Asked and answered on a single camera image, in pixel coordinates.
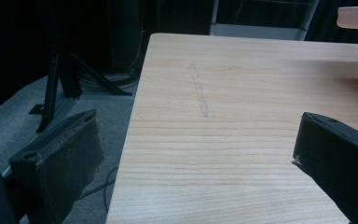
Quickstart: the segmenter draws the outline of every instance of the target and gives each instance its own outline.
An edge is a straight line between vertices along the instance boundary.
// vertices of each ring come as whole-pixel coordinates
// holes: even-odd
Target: dark background
[[[125,72],[135,59],[144,30],[142,69],[148,38],[156,32],[208,35],[213,0],[61,0],[65,43],[103,73]],[[221,0],[217,21],[232,22],[241,0]],[[244,1],[237,24],[297,27],[304,6]],[[337,8],[358,1],[320,1],[307,41],[358,43],[357,30],[336,25]],[[0,0],[0,104],[48,73],[49,47],[35,0]]]

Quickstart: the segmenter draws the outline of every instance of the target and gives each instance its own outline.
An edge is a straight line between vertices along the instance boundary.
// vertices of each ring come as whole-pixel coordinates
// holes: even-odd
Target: scratch mark
[[[196,65],[193,63],[190,65],[190,69],[191,75],[193,76],[194,88],[196,89],[197,97],[199,98],[202,116],[208,118],[208,103],[203,96],[202,84],[199,82],[199,72],[197,71]]]

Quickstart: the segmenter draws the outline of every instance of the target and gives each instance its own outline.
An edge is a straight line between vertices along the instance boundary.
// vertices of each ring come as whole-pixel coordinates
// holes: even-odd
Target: gray carpet floor
[[[45,98],[46,78],[42,78],[23,88],[0,106],[0,173],[7,167],[7,160],[16,152],[36,139],[41,116],[30,115],[28,112],[36,104],[43,104]],[[127,90],[136,92],[136,86]],[[63,99],[62,90],[58,90],[57,106],[67,104]],[[101,141],[104,161],[100,172],[94,181],[86,187],[85,191],[93,189],[105,182],[109,171],[119,164],[121,151],[127,133],[133,96],[113,96],[107,93],[84,92],[75,105],[69,110],[67,116],[96,109],[99,115]],[[113,187],[106,189],[107,204]],[[107,216],[103,205],[103,190],[100,190],[74,204],[74,208],[63,223],[104,223]]]

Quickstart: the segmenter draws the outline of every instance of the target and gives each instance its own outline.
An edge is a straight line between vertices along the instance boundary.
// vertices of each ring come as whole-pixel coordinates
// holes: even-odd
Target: wooden table
[[[152,35],[107,223],[348,223],[291,163],[305,111],[358,130],[358,45]]]

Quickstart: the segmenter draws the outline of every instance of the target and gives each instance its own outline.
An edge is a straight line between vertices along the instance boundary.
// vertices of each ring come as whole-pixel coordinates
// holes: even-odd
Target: light wood grain surface
[[[291,163],[305,111],[358,129],[358,45],[152,35],[107,223],[348,223]]]

